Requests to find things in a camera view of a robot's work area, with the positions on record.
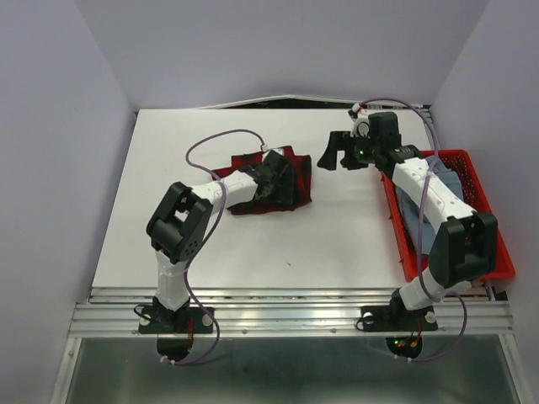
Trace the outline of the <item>red navy plaid skirt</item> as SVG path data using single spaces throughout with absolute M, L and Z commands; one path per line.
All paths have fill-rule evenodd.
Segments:
M 228 208 L 232 215 L 262 215 L 277 211 L 293 211 L 312 202 L 312 159 L 310 155 L 295 154 L 292 146 L 283 146 L 284 157 L 296 169 L 296 187 L 294 193 L 294 204 L 292 207 L 265 205 L 257 201 L 232 205 Z M 220 178 L 232 174 L 237 169 L 262 162 L 262 152 L 257 151 L 249 154 L 235 155 L 231 157 L 228 167 L 213 169 L 213 172 Z

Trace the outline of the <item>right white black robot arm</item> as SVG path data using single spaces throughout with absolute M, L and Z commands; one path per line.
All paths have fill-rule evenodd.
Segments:
M 351 130 L 331 132 L 318 167 L 374 165 L 417 205 L 419 222 L 428 221 L 435 232 L 427 268 L 395 290 L 387 305 L 361 309 L 358 324 L 366 332 L 408 331 L 425 321 L 451 287 L 494 271 L 498 221 L 464 202 L 434 174 L 433 162 L 416 146 L 402 143 L 395 113 L 363 114 L 355 106 L 349 115 Z

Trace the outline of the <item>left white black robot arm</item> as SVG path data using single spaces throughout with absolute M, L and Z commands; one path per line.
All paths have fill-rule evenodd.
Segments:
M 210 220 L 226 210 L 234 215 L 263 215 L 308 202 L 310 189 L 302 182 L 301 167 L 310 161 L 297 156 L 291 146 L 283 146 L 233 156 L 230 166 L 213 171 L 209 183 L 193 187 L 173 183 L 147 224 L 158 283 L 151 305 L 137 311 L 141 324 L 181 330 L 190 299 L 184 272 L 203 247 Z

